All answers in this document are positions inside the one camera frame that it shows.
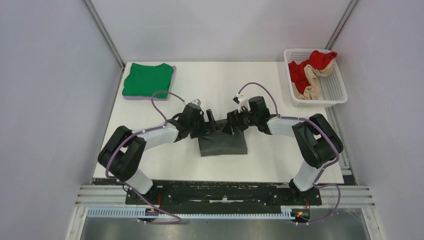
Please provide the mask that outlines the dark grey t shirt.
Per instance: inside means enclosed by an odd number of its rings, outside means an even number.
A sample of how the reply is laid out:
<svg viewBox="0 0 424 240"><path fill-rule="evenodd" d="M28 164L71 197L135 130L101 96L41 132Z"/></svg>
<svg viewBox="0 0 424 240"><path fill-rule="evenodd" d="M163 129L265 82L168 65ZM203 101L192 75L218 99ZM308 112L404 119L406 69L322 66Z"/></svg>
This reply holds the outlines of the dark grey t shirt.
<svg viewBox="0 0 424 240"><path fill-rule="evenodd" d="M202 157L247 155L248 147L244 132L236 132L234 135L230 135L222 132L227 123L225 119L218 120L216 123L220 130L197 138L200 155Z"/></svg>

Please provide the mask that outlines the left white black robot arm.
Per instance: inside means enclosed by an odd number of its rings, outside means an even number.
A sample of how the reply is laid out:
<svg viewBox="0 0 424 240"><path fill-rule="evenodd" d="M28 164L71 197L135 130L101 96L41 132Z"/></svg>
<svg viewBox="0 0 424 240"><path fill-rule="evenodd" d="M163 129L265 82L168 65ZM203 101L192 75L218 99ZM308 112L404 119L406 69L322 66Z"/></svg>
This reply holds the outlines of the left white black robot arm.
<svg viewBox="0 0 424 240"><path fill-rule="evenodd" d="M138 191L139 199L151 204L157 198L157 190L152 187L153 181L139 169L144 152L187 137L205 137L219 129L210 109L202 110L199 105L188 103L182 112L166 119L162 125L139 131L119 126L101 149L97 162L108 176Z"/></svg>

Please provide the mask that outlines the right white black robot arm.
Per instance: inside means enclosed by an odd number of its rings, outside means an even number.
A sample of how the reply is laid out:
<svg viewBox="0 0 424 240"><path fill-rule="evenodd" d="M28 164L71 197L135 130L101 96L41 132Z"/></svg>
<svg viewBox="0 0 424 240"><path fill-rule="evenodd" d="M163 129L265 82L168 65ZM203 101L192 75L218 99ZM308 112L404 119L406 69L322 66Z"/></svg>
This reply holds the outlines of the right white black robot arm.
<svg viewBox="0 0 424 240"><path fill-rule="evenodd" d="M233 101L237 109L227 113L224 133L234 135L256 127L266 135L295 138L303 163L289 182L288 196L293 203L302 204L330 162L340 157L344 150L341 139L320 113L309 118L271 114L262 96L247 99L238 93Z"/></svg>

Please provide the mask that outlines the white plastic basket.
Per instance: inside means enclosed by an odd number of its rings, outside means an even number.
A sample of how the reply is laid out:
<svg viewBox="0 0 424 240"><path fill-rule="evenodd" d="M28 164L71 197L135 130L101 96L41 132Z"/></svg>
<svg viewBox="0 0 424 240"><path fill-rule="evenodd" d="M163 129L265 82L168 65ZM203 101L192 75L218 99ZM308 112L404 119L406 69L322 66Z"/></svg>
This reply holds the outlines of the white plastic basket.
<svg viewBox="0 0 424 240"><path fill-rule="evenodd" d="M283 56L293 106L329 108L348 100L336 62L337 52L288 48Z"/></svg>

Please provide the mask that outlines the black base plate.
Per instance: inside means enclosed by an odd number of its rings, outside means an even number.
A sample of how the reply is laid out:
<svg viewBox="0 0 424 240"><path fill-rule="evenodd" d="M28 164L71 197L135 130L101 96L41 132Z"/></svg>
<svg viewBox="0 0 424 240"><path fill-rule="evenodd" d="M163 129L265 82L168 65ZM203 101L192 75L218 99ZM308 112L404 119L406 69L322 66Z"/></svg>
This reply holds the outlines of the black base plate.
<svg viewBox="0 0 424 240"><path fill-rule="evenodd" d="M144 195L171 214L277 214L282 206L320 206L317 188L297 192L288 183L154 180Z"/></svg>

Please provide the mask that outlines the aluminium front rail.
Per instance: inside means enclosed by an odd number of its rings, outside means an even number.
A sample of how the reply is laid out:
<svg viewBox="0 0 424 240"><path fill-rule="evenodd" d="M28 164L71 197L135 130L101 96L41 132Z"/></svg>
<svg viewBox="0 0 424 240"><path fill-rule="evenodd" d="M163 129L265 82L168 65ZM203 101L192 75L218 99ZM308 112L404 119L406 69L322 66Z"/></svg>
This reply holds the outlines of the aluminium front rail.
<svg viewBox="0 0 424 240"><path fill-rule="evenodd" d="M339 209L374 209L375 201L367 186L340 185ZM77 206L123 207L127 194L119 185L82 185L77 195ZM311 208L329 209L335 206L338 191L334 187L320 190L321 205L311 204Z"/></svg>

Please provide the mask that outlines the left aluminium frame post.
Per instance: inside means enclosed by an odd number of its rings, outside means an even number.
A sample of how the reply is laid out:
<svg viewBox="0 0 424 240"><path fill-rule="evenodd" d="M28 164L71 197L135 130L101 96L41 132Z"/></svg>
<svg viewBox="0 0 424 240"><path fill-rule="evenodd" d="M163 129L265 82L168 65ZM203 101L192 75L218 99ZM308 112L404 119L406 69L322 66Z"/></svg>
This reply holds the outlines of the left aluminium frame post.
<svg viewBox="0 0 424 240"><path fill-rule="evenodd" d="M84 4L85 8L87 9L90 17L92 18L96 28L100 32L103 40L105 41L108 49L110 50L112 56L114 57L116 63L118 64L119 68L123 71L126 64L123 61L123 58L121 57L116 45L114 44L105 24L102 21L101 16L99 15L94 3L92 0L82 0L82 3Z"/></svg>

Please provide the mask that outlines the aluminium frame post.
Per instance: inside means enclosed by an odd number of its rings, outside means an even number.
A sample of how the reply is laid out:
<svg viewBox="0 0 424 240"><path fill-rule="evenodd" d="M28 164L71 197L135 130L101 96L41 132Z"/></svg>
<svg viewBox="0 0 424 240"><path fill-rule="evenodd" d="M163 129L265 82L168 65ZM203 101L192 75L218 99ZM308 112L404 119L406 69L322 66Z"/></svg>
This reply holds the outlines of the aluminium frame post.
<svg viewBox="0 0 424 240"><path fill-rule="evenodd" d="M114 57L116 63L118 64L119 68L123 71L126 64L123 61L123 58L121 57L116 45L114 44L105 24L102 21L101 16L99 15L94 3L92 0L82 0L82 3L84 4L85 8L87 9L90 17L92 18L96 28L100 32L103 40L105 41L108 49L110 50L112 56Z"/></svg>
<svg viewBox="0 0 424 240"><path fill-rule="evenodd" d="M326 50L331 50L334 47L339 36L341 35L346 23L348 22L350 16L354 12L354 10L357 7L359 2L360 2L359 0L350 0L348 2L341 18L339 19L339 21L338 21L334 31L332 32L327 44L325 45Z"/></svg>

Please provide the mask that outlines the right aluminium frame post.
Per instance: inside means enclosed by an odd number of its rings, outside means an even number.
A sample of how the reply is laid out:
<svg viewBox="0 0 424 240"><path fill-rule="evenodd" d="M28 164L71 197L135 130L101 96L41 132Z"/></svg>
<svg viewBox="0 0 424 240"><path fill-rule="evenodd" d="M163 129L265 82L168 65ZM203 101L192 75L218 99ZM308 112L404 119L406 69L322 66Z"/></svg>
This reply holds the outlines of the right aluminium frame post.
<svg viewBox="0 0 424 240"><path fill-rule="evenodd" d="M348 22L350 16L354 12L354 10L357 7L359 2L360 2L359 0L350 0L348 2L341 18L339 19L339 21L338 21L334 31L332 32L327 44L325 45L326 50L331 50L334 47L339 36L341 35L346 23Z"/></svg>

